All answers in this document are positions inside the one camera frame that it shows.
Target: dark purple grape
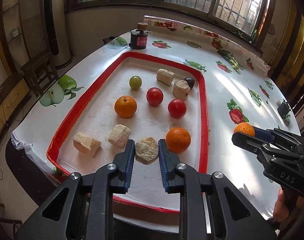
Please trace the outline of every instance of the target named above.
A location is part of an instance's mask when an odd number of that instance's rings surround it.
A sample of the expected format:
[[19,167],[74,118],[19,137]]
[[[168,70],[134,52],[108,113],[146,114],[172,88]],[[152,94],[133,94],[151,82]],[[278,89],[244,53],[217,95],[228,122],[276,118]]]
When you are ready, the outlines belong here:
[[191,89],[194,87],[195,81],[194,81],[193,78],[187,77],[187,78],[184,79],[184,81],[186,81],[186,82],[188,83],[188,85],[189,85],[189,87],[190,87]]

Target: bottle cap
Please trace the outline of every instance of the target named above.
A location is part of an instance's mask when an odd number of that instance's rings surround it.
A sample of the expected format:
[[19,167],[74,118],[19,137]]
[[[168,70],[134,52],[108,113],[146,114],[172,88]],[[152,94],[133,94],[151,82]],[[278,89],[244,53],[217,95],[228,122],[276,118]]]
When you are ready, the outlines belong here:
[[147,23],[138,23],[138,30],[139,31],[146,31],[148,29]]

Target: window frame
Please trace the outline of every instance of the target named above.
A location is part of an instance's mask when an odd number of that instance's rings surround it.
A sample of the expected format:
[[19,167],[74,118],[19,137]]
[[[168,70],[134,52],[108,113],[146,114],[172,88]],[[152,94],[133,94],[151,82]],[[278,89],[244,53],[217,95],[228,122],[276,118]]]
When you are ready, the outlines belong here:
[[[194,8],[190,8],[184,5],[179,5],[175,3],[166,2],[164,0],[94,0],[94,1],[87,1],[78,3],[77,0],[66,0],[66,11],[74,10],[74,9],[80,9],[80,8],[86,8],[86,7],[92,7],[92,6],[112,6],[112,5],[121,5],[121,6],[149,6],[149,7],[155,7],[155,8],[162,8],[162,9],[170,9],[175,10],[184,14],[189,14],[194,17],[199,18],[200,20],[203,20],[207,23],[211,23],[213,25],[218,26],[221,29],[225,29],[227,31],[233,32],[236,36],[240,37],[241,39],[244,39],[246,41],[251,40],[251,35],[248,35],[247,33],[243,32],[242,30],[238,29],[234,25],[219,19],[213,15],[213,11],[215,8],[217,0],[212,0],[210,9],[208,13],[205,13],[203,11],[199,11]],[[254,30],[259,28],[259,25],[261,23],[264,10],[266,9],[268,0],[262,0],[258,18],[256,20],[256,23],[254,25]],[[257,34],[257,37],[255,41],[258,39],[259,35],[265,36],[266,33],[259,33]]]

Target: human hand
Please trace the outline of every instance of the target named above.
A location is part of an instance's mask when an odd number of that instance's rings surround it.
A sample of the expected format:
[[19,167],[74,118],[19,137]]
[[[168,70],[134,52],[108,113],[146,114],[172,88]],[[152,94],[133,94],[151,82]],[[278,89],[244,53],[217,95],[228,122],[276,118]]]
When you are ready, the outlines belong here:
[[[304,208],[304,197],[300,197],[300,196],[298,197],[296,206],[299,209]],[[289,216],[289,209],[285,205],[284,191],[280,187],[280,191],[277,196],[277,201],[275,202],[275,205],[274,205],[273,218],[276,221],[281,222],[281,221],[287,219],[288,216]]]

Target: white root vegetable chunk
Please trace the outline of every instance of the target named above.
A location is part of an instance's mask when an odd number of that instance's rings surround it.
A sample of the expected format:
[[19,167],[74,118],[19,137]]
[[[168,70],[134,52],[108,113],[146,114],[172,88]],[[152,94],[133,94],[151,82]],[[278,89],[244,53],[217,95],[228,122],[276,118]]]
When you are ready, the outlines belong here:
[[73,138],[74,147],[81,153],[93,157],[101,146],[101,142],[91,136],[78,132]]
[[190,93],[190,87],[186,81],[177,80],[174,82],[173,94],[176,98],[185,101],[188,99],[189,93]]
[[145,165],[153,163],[159,155],[159,146],[152,137],[143,137],[135,144],[135,159]]
[[160,68],[156,72],[156,79],[163,82],[164,84],[170,86],[172,84],[174,78],[174,73],[171,71],[168,71],[166,69]]
[[122,148],[130,136],[131,130],[124,125],[117,124],[111,131],[108,141],[115,147]]

